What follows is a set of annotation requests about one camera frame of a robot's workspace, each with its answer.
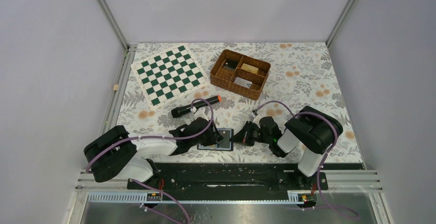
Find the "black VIP card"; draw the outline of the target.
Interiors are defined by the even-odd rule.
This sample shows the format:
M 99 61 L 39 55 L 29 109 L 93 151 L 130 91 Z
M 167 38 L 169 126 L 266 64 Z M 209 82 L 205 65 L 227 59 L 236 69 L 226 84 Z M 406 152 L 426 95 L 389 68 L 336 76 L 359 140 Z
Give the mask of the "black VIP card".
M 230 141 L 233 135 L 233 129 L 219 129 L 220 135 L 223 137 L 223 140 L 217 145 L 220 150 L 231 151 L 233 148 L 233 144 Z

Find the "black leather card holder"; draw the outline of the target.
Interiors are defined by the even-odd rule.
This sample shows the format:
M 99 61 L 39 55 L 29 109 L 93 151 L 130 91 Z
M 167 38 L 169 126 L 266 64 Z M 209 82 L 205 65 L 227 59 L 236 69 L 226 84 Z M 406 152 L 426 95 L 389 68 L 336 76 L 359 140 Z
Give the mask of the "black leather card holder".
M 197 146 L 197 149 L 198 150 L 205 150 L 205 151 L 225 151 L 225 152 L 230 152 L 230 151 L 226 151 L 226 150 L 220 150 L 218 148 L 218 146 L 217 146 L 223 140 L 223 137 L 219 133 L 219 129 L 222 129 L 222 128 L 218 128 L 217 129 L 218 134 L 216 135 L 216 143 L 208 144 L 208 145 L 201 145 L 201 144 L 199 144 Z

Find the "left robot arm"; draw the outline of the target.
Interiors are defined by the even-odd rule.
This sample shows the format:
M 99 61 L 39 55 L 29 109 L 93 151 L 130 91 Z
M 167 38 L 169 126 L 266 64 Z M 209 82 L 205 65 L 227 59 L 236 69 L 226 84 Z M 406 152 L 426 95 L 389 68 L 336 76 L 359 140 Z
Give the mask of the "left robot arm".
M 133 178 L 152 189 L 159 184 L 160 176 L 146 156 L 180 155 L 197 145 L 215 145 L 223 139 L 214 122 L 204 118 L 163 135 L 131 137 L 123 125 L 116 125 L 84 148 L 86 171 L 98 183 L 115 177 Z

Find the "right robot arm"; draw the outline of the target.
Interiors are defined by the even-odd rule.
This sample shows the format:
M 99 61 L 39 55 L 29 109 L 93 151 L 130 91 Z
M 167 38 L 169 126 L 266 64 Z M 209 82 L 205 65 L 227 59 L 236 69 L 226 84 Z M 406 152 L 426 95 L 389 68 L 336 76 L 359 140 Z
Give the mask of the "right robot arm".
M 299 188 L 308 189 L 315 183 L 316 172 L 342 134 L 342 125 L 310 106 L 305 106 L 289 119 L 284 131 L 279 129 L 273 117 L 259 115 L 256 111 L 254 115 L 254 119 L 247 121 L 230 141 L 246 146 L 254 146 L 256 142 L 267 144 L 271 152 L 280 158 L 303 144 L 306 149 L 298 162 L 295 182 Z

